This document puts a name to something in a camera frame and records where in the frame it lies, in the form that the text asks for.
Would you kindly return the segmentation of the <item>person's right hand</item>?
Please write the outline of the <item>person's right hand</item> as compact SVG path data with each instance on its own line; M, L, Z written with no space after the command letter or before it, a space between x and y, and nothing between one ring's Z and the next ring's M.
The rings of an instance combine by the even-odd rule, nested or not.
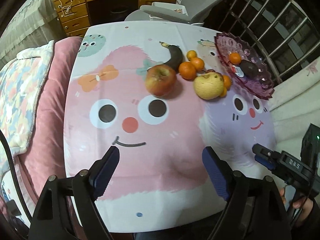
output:
M319 205L313 198L302 196L292 204L294 209L300 209L301 213L295 222L295 226L313 226L319 224Z

